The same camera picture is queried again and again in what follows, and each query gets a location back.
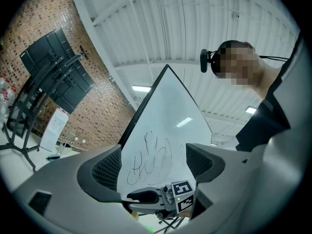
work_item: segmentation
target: headset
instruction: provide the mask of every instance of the headset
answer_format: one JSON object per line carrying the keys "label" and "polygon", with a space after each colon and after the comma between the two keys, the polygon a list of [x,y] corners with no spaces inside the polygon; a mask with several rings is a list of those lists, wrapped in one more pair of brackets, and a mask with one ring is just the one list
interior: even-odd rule
{"label": "headset", "polygon": [[[220,68],[218,67],[218,64],[216,62],[215,53],[216,52],[220,53],[221,48],[233,47],[233,44],[236,45],[236,47],[242,47],[243,45],[246,46],[246,44],[250,45],[248,43],[243,43],[243,42],[236,41],[236,40],[229,40],[229,41],[223,42],[220,45],[220,47],[218,48],[218,50],[216,50],[216,51],[207,51],[206,49],[202,49],[200,52],[200,70],[201,70],[201,72],[206,73],[207,72],[207,63],[211,63],[211,69],[212,69],[213,73],[216,75],[216,72],[214,70],[217,70]],[[278,60],[278,61],[287,61],[288,60],[288,58],[284,58],[284,57],[272,57],[272,56],[259,56],[259,57],[263,58],[263,59]]]}

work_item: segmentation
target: black monitor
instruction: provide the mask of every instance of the black monitor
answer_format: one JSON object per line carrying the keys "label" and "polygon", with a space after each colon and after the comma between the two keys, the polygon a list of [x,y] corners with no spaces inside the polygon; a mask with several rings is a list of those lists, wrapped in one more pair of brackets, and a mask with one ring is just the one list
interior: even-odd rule
{"label": "black monitor", "polygon": [[[35,77],[40,69],[48,68],[60,57],[63,57],[64,60],[55,69],[74,56],[75,53],[62,29],[58,28],[30,45],[20,54],[20,59],[30,75]],[[51,95],[51,99],[70,114],[94,86],[94,82],[78,60],[72,64],[72,70],[72,73]],[[57,78],[57,73],[48,76],[46,82],[40,86],[43,92],[47,93]]]}

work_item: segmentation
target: black whiteboard edge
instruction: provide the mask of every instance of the black whiteboard edge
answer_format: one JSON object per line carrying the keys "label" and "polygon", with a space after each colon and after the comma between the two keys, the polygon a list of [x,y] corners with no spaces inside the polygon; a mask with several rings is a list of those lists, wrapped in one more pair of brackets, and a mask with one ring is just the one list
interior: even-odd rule
{"label": "black whiteboard edge", "polygon": [[176,75],[176,73],[173,71],[173,69],[166,64],[165,67],[162,69],[162,71],[160,72],[159,76],[157,77],[156,81],[154,82],[154,84],[151,87],[151,90],[149,91],[149,93],[146,95],[146,97],[144,98],[144,100],[142,101],[142,103],[140,104],[139,108],[137,109],[135,115],[133,116],[132,120],[130,121],[129,125],[127,126],[125,132],[123,133],[123,135],[120,138],[120,141],[118,142],[119,145],[121,145],[121,149],[124,147],[124,145],[126,144],[132,130],[134,129],[138,119],[140,118],[141,114],[143,113],[147,103],[149,102],[150,98],[152,97],[156,87],[158,86],[158,84],[160,83],[162,77],[164,76],[164,74],[166,73],[167,69],[170,69],[172,71],[172,73],[175,75],[175,77],[180,81],[180,83],[182,84],[182,86],[184,87],[184,89],[188,92],[189,96],[192,98],[193,102],[195,103],[195,105],[197,106],[197,108],[199,109],[199,106],[197,105],[197,103],[195,102],[194,98],[192,97],[192,95],[190,94],[190,92],[188,91],[188,89],[184,86],[183,82],[180,80],[180,78]]}

